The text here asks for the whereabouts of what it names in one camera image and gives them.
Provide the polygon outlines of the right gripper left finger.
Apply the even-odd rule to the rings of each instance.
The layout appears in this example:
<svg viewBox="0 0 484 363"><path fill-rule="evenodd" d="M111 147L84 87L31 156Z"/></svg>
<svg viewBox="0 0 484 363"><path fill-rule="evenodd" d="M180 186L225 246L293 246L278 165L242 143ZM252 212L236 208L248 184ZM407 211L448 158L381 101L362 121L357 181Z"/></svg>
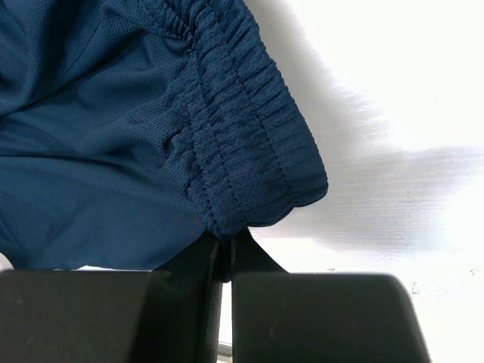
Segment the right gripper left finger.
<svg viewBox="0 0 484 363"><path fill-rule="evenodd" d="M155 271L4 271L3 362L214 362L219 242Z"/></svg>

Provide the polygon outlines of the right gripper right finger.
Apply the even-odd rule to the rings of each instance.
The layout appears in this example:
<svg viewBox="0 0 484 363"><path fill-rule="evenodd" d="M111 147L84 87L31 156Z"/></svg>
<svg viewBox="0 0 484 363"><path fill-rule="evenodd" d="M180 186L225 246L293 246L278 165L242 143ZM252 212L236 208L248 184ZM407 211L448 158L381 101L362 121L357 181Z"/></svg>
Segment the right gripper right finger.
<svg viewBox="0 0 484 363"><path fill-rule="evenodd" d="M242 230L231 241L236 362L428 362L392 275L290 273Z"/></svg>

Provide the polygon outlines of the navy blue shorts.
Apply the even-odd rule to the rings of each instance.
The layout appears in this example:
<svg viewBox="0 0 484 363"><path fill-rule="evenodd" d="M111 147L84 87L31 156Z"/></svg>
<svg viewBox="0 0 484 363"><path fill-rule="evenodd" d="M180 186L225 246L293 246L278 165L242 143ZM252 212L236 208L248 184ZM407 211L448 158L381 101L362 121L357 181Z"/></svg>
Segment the navy blue shorts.
<svg viewBox="0 0 484 363"><path fill-rule="evenodd" d="M325 196L309 127L242 1L1 3L1 252L153 270Z"/></svg>

